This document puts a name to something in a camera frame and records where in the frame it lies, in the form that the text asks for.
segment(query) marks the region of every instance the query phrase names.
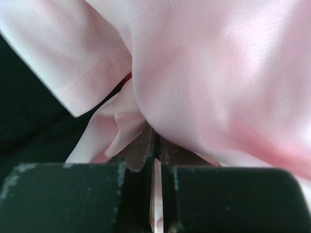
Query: pink shirt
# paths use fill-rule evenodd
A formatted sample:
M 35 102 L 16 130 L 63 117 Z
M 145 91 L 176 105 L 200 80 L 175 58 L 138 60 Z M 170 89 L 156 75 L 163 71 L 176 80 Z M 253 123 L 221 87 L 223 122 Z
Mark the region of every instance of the pink shirt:
M 75 117 L 132 72 L 68 162 L 106 162 L 148 122 L 223 166 L 292 172 L 311 207 L 310 12 L 310 0 L 2 0 L 0 30 Z

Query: pink fabric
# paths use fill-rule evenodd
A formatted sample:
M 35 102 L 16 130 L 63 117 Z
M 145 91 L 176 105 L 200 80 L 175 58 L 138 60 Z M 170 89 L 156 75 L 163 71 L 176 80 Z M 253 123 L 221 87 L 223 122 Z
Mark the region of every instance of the pink fabric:
M 311 206 L 310 12 L 309 0 L 2 0 L 0 30 L 76 117 L 132 71 L 68 161 L 105 162 L 146 120 L 220 164 L 289 170 Z

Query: crumpled fabric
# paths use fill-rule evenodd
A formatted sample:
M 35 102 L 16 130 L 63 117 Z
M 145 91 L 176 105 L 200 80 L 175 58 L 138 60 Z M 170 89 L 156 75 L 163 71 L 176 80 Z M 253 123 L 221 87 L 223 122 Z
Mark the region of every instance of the crumpled fabric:
M 311 206 L 310 12 L 309 0 L 2 0 L 0 30 L 75 117 L 132 72 L 68 162 L 107 161 L 147 121 L 221 165 L 290 171 Z

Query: pink cloth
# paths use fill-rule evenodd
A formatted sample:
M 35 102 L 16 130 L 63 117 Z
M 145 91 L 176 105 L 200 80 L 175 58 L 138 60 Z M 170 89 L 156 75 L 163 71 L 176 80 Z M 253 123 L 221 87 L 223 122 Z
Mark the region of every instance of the pink cloth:
M 2 0 L 0 30 L 76 117 L 132 71 L 69 162 L 105 162 L 146 120 L 220 164 L 289 170 L 311 206 L 310 12 L 310 0 Z

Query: garment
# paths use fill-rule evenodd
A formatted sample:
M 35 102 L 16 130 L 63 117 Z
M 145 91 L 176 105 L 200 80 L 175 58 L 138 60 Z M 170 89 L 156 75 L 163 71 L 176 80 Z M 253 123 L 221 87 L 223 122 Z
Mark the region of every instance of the garment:
M 75 117 L 68 162 L 106 162 L 147 121 L 223 166 L 282 167 L 311 206 L 311 1 L 4 0 L 7 41 Z

